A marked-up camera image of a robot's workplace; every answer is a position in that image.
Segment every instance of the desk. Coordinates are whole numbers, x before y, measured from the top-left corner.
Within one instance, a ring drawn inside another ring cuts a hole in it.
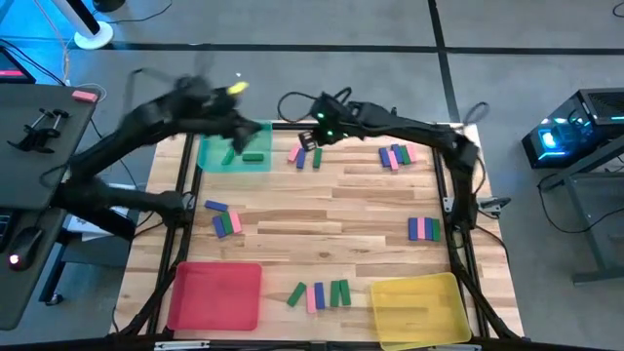
[[[408,217],[441,217],[430,148],[417,145],[416,163],[390,174],[381,169],[377,149],[404,141],[346,139],[324,147],[321,170],[313,171],[312,157],[308,157],[305,169],[298,171],[286,161],[298,143],[296,134],[274,132],[270,173],[203,174],[199,191],[188,260],[259,262],[263,276],[258,328],[177,331],[176,338],[376,341],[369,302],[371,282],[449,271],[444,243],[408,240]],[[466,134],[479,142],[475,128]],[[193,155],[197,153],[195,141]],[[174,188],[183,144],[179,138],[158,145],[149,191]],[[195,165],[189,167],[190,176]],[[476,183],[480,176],[478,171]],[[488,194],[486,183],[481,195]],[[207,199],[238,211],[244,235],[218,240],[211,226],[215,214],[201,207]],[[495,221],[480,217],[479,224],[500,235]],[[116,320],[121,328],[154,289],[164,235],[165,229],[159,228],[133,241],[117,302]],[[484,295],[508,326],[522,334],[505,252],[486,234],[473,231],[472,237]],[[310,315],[301,302],[295,309],[286,304],[299,281],[328,283],[338,278],[349,279],[353,306]],[[475,330],[474,304],[468,296],[469,319]],[[170,297],[171,291],[163,299],[158,330],[166,324]]]

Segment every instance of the wooden block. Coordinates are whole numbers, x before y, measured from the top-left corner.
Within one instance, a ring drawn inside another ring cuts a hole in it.
[[[301,150],[301,146],[299,145],[296,145],[291,149],[291,152],[289,152],[289,162],[294,162],[294,160],[296,160],[299,150]]]
[[[305,164],[305,150],[299,149],[299,153],[296,155],[296,167],[300,170],[303,170],[303,165]]]
[[[222,214],[221,221],[223,222],[223,231],[225,231],[225,235],[232,234],[234,232],[234,228],[232,227],[232,219],[230,219],[230,213]]]
[[[308,305],[308,313],[316,313],[316,299],[314,298],[314,288],[305,288],[305,299]]]
[[[227,205],[218,203],[217,201],[206,200],[204,207],[211,210],[217,210],[221,212],[227,211]]]
[[[259,152],[248,152],[243,154],[243,162],[262,162],[264,155]]]
[[[418,240],[425,240],[425,218],[419,217],[416,225],[416,237]]]
[[[416,162],[416,145],[408,144],[406,148],[408,149],[409,159],[411,160],[412,163],[415,163]]]
[[[340,281],[340,295],[342,296],[342,305],[351,306],[351,292],[349,291],[349,282],[346,279]]]
[[[312,168],[314,169],[320,169],[321,168],[321,158],[323,156],[323,149],[322,148],[316,148],[314,149],[314,162],[312,163]]]
[[[296,288],[294,288],[291,297],[289,297],[288,301],[286,301],[288,306],[294,307],[303,293],[305,293],[305,284],[299,282],[299,284],[296,285]]]
[[[213,225],[214,232],[216,233],[217,238],[225,238],[225,230],[223,229],[223,221],[221,220],[220,215],[215,215],[213,217]]]
[[[425,240],[433,241],[433,220],[425,218]]]
[[[403,164],[404,165],[411,164],[410,155],[408,154],[408,149],[404,145],[401,145],[401,147],[399,148],[401,150],[401,157],[403,158]]]
[[[388,158],[388,150],[385,147],[379,147],[379,157],[381,158],[381,166],[390,167],[390,159]]]
[[[235,156],[236,156],[236,151],[234,151],[234,149],[230,147],[230,149],[227,150],[227,153],[225,153],[225,157],[223,157],[223,160],[221,160],[221,165],[227,166],[227,165],[232,164],[232,161],[234,161]]]
[[[416,232],[418,230],[418,220],[416,218],[409,218],[408,219],[408,239],[410,239],[411,241],[418,241],[418,237],[416,235]]]
[[[399,163],[397,162],[397,157],[394,152],[388,152],[388,159],[390,159],[390,169],[392,171],[399,170]]]
[[[316,299],[316,309],[325,309],[325,292],[323,292],[323,283],[314,283],[314,297]]]
[[[433,241],[440,241],[440,220],[433,219]]]
[[[399,144],[392,144],[392,146],[390,147],[392,148],[392,152],[394,153],[394,156],[397,158],[397,162],[402,164],[403,155],[401,154],[401,147],[399,147]]]
[[[241,219],[238,217],[238,213],[235,211],[230,211],[230,219],[232,220],[232,231],[234,234],[239,234],[243,231],[243,226],[241,225]]]
[[[332,281],[331,282],[330,306],[338,307],[339,303],[340,303],[340,282]]]

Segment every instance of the black desk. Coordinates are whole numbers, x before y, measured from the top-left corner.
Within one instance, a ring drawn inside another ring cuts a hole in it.
[[[67,162],[96,109],[94,103],[74,100],[71,97],[74,90],[45,85],[0,85],[0,162],[4,164],[4,171],[0,173],[3,182],[0,206],[24,210],[11,230],[14,237],[23,228],[33,225],[42,212],[39,223],[45,229],[36,258],[27,270],[15,272],[9,269],[8,250],[0,253],[0,330],[14,329],[20,322],[66,216],[64,210],[48,208],[54,187],[47,189],[41,186],[39,175]],[[80,90],[98,93],[94,90]],[[72,115],[69,120],[61,122],[61,136],[51,143],[56,153],[35,155],[33,152],[9,149],[12,146],[7,144],[6,139],[19,141],[24,136],[23,125],[34,122],[39,116],[40,107],[49,110],[60,108]],[[46,181],[57,186],[62,174],[63,171],[58,170],[47,176]]]

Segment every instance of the pink block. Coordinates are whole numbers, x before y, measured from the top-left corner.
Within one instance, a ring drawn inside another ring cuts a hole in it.
[[[87,93],[87,92],[81,92],[81,91],[74,91],[74,93],[71,96],[77,100],[86,101],[86,102],[98,102],[98,98],[99,98],[97,95],[93,93]]]
[[[305,297],[308,304],[308,313],[316,313],[316,299],[314,297],[314,286],[305,288]]]
[[[425,240],[425,218],[418,218],[418,240]]]
[[[243,231],[243,227],[241,226],[241,219],[238,217],[238,213],[234,211],[230,211],[230,220],[232,220],[232,230],[234,234],[239,234]]]
[[[397,171],[399,169],[399,164],[397,163],[397,156],[395,156],[394,152],[388,152],[388,158],[390,159],[390,170]]]
[[[407,144],[409,159],[412,163],[416,163],[416,146],[414,144]]]
[[[296,160],[296,155],[299,153],[300,149],[301,146],[299,145],[296,145],[291,149],[291,152],[289,153],[289,162],[294,162],[294,160]]]

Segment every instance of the computer mouse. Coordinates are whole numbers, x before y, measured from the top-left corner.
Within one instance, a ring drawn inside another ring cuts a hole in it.
[[[27,227],[15,237],[9,250],[9,268],[15,271],[28,269],[37,253],[37,247],[43,238],[43,229],[35,226]]]

